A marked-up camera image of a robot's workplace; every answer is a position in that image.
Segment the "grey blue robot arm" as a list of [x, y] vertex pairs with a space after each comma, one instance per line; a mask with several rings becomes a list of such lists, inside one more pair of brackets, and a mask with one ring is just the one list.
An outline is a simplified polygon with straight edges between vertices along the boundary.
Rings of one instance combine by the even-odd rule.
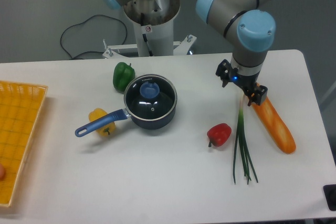
[[[133, 22], [140, 56], [168, 56], [173, 53], [173, 20], [180, 0], [103, 0], [111, 9], [122, 8]], [[262, 104], [267, 88], [257, 83], [266, 54], [274, 42], [276, 23], [260, 10], [269, 0], [197, 0], [200, 19], [213, 27], [233, 47], [231, 60], [216, 70], [223, 84], [240, 87], [249, 103]]]

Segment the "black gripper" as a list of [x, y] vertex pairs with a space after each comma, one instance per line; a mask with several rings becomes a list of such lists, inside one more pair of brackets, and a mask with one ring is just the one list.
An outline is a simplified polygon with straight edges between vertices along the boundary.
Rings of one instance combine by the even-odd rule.
[[261, 105], [267, 98], [268, 88], [256, 84], [259, 76], [259, 67], [244, 67], [241, 65], [230, 64], [224, 59], [218, 66], [215, 72], [216, 76], [220, 77], [222, 87], [226, 87], [229, 82], [240, 87], [245, 95], [248, 96], [248, 106], [253, 103]]

